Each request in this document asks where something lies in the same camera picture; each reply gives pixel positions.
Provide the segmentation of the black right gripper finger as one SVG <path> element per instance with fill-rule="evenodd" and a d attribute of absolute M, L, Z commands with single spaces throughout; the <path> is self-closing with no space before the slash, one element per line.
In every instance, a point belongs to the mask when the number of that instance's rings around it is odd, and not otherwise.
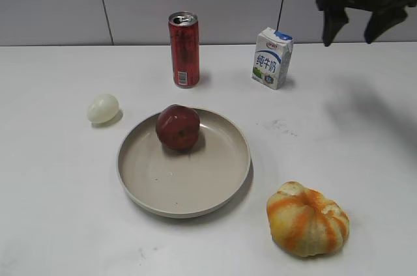
<path fill-rule="evenodd" d="M 381 12 L 374 12 L 367 23 L 364 38 L 367 44 L 374 42 L 387 30 L 404 22 L 408 14 L 404 8 L 394 7 Z"/>

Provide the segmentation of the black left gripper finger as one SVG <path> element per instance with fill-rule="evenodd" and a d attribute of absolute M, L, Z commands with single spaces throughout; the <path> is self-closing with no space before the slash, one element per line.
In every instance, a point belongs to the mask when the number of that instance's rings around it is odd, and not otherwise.
<path fill-rule="evenodd" d="M 322 41 L 325 47 L 332 44 L 336 35 L 348 22 L 349 18 L 344 8 L 328 8 L 324 10 Z"/>

